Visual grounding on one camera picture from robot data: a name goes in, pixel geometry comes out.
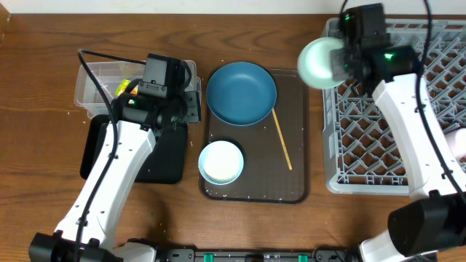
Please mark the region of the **yellow snack wrapper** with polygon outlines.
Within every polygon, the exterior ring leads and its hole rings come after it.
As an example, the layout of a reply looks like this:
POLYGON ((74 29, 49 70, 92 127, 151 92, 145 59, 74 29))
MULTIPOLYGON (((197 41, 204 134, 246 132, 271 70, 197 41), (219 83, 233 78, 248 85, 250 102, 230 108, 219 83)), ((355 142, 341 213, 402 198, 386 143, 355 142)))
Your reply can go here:
POLYGON ((134 80, 123 79, 120 85, 117 87, 115 91, 115 95, 120 96, 123 92, 130 92, 133 95, 137 95, 138 84, 139 84, 138 79, 134 79, 134 80))

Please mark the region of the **mint green bowl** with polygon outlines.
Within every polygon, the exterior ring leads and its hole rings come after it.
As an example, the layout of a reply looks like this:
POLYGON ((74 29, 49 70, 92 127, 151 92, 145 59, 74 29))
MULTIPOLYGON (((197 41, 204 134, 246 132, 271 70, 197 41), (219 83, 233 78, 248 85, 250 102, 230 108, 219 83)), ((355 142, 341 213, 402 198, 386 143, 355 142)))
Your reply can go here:
POLYGON ((317 90, 331 89, 342 84, 342 80, 333 78, 331 51, 343 46, 343 41, 334 37, 322 37, 310 42, 298 58, 297 69, 301 80, 317 90))

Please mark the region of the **dark blue plate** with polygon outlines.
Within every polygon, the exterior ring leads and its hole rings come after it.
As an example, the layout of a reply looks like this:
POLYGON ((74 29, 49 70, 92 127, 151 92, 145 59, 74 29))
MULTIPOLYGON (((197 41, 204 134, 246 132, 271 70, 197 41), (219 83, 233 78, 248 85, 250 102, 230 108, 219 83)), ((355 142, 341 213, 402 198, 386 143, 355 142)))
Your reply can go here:
POLYGON ((216 70, 206 89, 207 105, 221 121, 234 126, 253 125, 275 106, 277 87, 271 74, 249 62, 234 62, 216 70))

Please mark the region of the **light blue bowl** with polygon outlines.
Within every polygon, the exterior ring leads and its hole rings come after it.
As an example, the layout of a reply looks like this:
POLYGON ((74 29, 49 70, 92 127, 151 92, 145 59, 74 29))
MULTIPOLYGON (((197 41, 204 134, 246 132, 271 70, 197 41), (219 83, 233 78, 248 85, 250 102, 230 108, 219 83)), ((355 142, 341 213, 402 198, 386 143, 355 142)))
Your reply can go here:
POLYGON ((203 148, 198 159, 198 168, 207 182, 223 186, 240 177, 244 163, 244 156, 235 144, 217 140, 203 148))

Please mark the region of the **wooden chopstick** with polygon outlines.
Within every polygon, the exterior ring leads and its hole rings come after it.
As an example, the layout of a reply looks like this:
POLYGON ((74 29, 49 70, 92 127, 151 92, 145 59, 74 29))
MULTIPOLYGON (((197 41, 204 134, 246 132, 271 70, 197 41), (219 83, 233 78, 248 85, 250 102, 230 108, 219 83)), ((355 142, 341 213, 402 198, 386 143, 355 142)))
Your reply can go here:
POLYGON ((274 108, 272 109, 272 115, 273 115, 273 119, 274 119, 275 126, 276 126, 276 129, 277 129, 277 133, 279 135, 279 139, 280 139, 280 143, 281 143, 281 146, 282 146, 282 149, 283 149, 285 160, 287 162, 288 169, 293 170, 293 166, 291 164, 291 160, 290 160, 290 157, 288 155, 288 150, 287 150, 287 147, 286 147, 286 144, 285 144, 285 140, 284 140, 281 128, 280 128, 280 123, 278 121, 277 114, 276 114, 274 108))

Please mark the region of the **pink cup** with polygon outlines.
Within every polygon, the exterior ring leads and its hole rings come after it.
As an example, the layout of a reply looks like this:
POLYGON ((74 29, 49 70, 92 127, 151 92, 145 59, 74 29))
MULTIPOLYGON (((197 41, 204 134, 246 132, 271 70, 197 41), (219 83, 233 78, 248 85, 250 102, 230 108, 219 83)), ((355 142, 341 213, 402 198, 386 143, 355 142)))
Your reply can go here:
POLYGON ((466 155, 466 129, 461 128, 445 135, 449 148, 456 160, 465 158, 466 155))

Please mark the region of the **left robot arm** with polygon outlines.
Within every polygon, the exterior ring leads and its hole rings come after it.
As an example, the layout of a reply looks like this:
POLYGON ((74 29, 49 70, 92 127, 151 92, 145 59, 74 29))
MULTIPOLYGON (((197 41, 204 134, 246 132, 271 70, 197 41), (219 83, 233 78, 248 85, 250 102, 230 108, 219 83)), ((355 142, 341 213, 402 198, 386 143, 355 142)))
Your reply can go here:
POLYGON ((51 235, 38 233, 31 261, 163 261, 143 240, 116 247, 125 202, 139 175, 155 182, 163 172, 183 172, 187 127, 198 123, 200 94, 185 60, 150 54, 142 78, 121 95, 103 98, 109 122, 99 152, 73 207, 51 235))

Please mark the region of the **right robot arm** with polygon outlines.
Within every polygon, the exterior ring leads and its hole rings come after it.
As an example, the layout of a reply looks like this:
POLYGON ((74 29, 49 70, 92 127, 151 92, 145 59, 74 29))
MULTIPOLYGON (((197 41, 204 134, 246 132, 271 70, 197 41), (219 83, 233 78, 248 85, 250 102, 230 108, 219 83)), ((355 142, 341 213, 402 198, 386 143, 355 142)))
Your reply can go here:
POLYGON ((388 123, 408 178, 411 203, 391 212, 387 229, 361 242, 354 261, 410 261, 465 244, 465 172, 430 105, 425 55, 396 46, 381 4, 342 7, 341 49, 333 77, 353 80, 388 123))

